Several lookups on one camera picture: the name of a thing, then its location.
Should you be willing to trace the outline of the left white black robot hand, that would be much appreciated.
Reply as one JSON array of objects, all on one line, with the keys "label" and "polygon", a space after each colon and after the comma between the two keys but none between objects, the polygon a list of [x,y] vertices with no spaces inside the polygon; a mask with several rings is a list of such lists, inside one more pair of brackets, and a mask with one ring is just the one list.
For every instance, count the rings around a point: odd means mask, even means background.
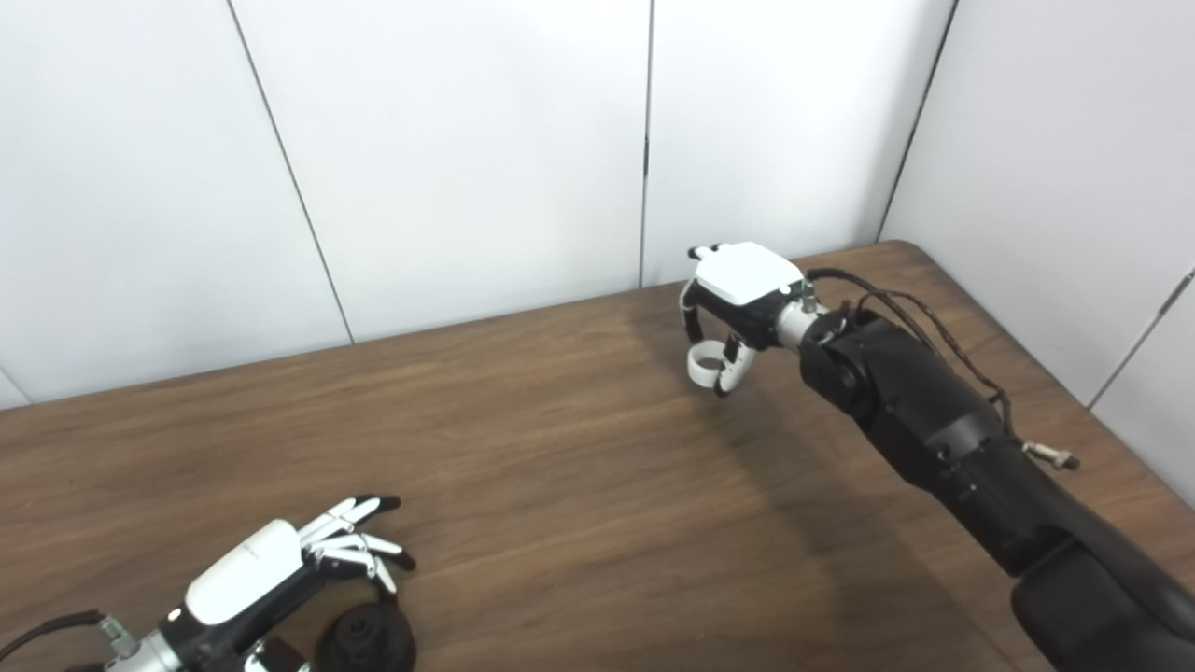
[{"label": "left white black robot hand", "polygon": [[[148,637],[137,671],[410,671],[413,627],[394,570],[415,560],[364,524],[397,511],[396,495],[353,495],[304,526],[276,519],[225,552],[189,584]],[[274,630],[329,584],[366,581],[370,601],[333,617],[307,658]]]}]

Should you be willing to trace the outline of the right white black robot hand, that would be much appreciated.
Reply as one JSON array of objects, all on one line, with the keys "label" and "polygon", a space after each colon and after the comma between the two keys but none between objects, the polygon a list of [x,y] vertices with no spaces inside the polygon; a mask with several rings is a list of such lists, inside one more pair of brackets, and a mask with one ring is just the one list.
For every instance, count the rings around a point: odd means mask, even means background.
[{"label": "right white black robot hand", "polygon": [[756,243],[690,248],[695,270],[679,297],[690,341],[690,379],[725,399],[759,353],[798,350],[819,310],[808,311],[807,279],[789,259]]}]

